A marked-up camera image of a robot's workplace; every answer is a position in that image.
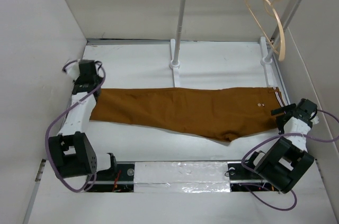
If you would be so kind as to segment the brown trousers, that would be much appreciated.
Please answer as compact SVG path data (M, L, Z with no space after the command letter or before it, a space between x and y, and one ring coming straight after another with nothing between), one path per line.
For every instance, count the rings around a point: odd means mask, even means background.
M231 142L277 128L271 112L283 104L277 87L106 88L101 91L90 120Z

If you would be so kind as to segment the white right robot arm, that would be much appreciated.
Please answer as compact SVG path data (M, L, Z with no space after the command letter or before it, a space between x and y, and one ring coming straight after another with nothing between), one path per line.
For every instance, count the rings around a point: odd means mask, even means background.
M314 162L307 152L306 135L313 127L317 105L308 99L272 110L279 130L267 152L255 151L245 164L246 175L259 176L278 191L288 193Z

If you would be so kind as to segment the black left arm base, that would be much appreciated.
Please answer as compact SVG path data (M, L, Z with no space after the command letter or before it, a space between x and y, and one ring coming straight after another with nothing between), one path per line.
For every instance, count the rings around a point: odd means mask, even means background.
M114 169L98 171L96 181L91 179L86 192L129 193L134 191L134 162L117 162Z

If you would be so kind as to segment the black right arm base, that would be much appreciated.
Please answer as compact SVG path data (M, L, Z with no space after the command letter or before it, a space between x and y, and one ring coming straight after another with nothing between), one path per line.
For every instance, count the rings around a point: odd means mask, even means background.
M260 192L264 191L264 180L245 169L240 161L230 161L227 163L228 170L225 176L229 178L231 192Z

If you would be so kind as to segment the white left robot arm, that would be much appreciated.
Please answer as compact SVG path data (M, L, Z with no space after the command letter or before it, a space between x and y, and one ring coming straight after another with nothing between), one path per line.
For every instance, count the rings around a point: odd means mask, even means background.
M79 60L67 64L63 71L74 82L70 111L58 134L48 138L51 160L61 178L99 174L107 180L118 174L117 161L112 153L97 156L86 135L90 116L101 94L105 76L100 76L102 63Z

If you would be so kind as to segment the beige wooden clothes hanger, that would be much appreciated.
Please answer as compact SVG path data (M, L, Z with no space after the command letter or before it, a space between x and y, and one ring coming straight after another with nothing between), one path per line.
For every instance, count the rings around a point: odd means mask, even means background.
M270 38L268 37L268 35L264 31L263 27L261 26L260 22L258 21L257 17L255 16L255 14L253 13L253 11L251 9L251 6L249 4L249 0L244 0L244 3L246 5L248 11L252 15L253 19L255 20L256 24L258 25L258 27L262 31L264 37L269 42L269 45L270 45L273 53L278 55L279 61L284 61L284 59L286 57L286 39L285 39L284 29L283 29L283 25L282 25L280 16L279 16L279 14L277 13L277 11L274 7L274 4L280 2L281 0L273 0L273 1L262 0L262 1L263 1L263 4L264 4L264 9L265 9L266 13L270 17L274 18L276 23L277 23L279 35L280 35L280 40L278 41L278 44L273 44L273 42L270 40Z

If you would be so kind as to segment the white metal clothes rack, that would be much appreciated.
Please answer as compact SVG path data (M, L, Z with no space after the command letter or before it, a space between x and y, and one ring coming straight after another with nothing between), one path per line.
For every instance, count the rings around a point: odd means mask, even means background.
M287 17L284 20L281 19L283 29L284 29L284 34L285 34L289 24L291 23L294 15L295 15L295 13L296 13L297 9L299 8L302 1L303 0L296 0L295 4L293 5L293 7L290 10ZM175 36L174 39L170 40L171 61L169 62L169 67L172 70L174 87L180 87L181 86L181 80L180 80L180 65L181 64L180 64L180 61L179 61L179 54L180 54L180 46L181 46L181 40L182 40L185 6L186 6L186 0L180 0L176 36ZM266 40L266 38L264 36L263 36L263 40L264 40L264 43L269 44L269 42ZM278 44L279 40L280 40L280 35L279 35L279 30L278 30L278 33L274 37L274 40L271 40L271 41L273 42L273 44ZM268 65L273 63L273 55L276 55L276 54L274 54L273 51L270 49L268 51L268 53L263 56L263 58L261 60L261 64L264 67L267 67Z

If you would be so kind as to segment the silver foil tape strip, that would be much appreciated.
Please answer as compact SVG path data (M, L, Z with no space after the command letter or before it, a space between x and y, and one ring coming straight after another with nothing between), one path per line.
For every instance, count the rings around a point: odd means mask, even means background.
M137 162L135 193L229 193L227 162Z

